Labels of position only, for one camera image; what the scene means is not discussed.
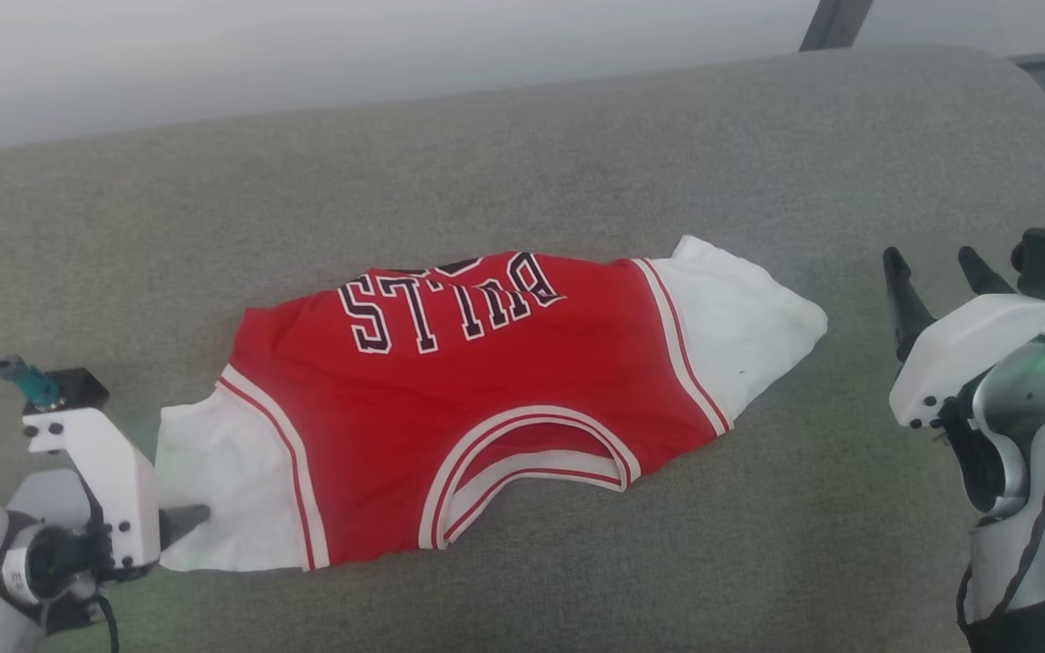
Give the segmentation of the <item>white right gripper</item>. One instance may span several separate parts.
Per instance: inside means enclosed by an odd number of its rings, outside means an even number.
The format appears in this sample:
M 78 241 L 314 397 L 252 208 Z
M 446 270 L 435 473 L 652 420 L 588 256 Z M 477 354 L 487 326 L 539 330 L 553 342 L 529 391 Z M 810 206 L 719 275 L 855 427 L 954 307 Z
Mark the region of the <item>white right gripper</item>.
M 958 395 L 974 377 L 1045 335 L 1045 300 L 1016 294 L 972 247 L 958 249 L 958 263 L 967 285 L 979 296 L 934 322 L 913 288 L 912 270 L 900 249 L 884 249 L 895 358 L 903 364 L 889 393 L 889 409 L 902 426 L 928 425 L 945 398 Z

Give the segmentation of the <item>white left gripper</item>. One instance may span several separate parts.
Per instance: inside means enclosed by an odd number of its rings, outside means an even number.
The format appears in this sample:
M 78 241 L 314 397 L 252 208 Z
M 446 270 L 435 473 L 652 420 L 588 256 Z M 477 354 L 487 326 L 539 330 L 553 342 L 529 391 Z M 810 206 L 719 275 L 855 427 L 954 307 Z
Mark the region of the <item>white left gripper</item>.
M 33 435 L 29 452 L 62 452 L 71 463 L 24 480 L 24 515 L 74 530 L 98 508 L 100 523 L 112 526 L 119 567 L 156 565 L 161 552 L 210 518 L 208 505 L 158 510 L 150 460 L 98 409 L 26 414 L 24 429 Z

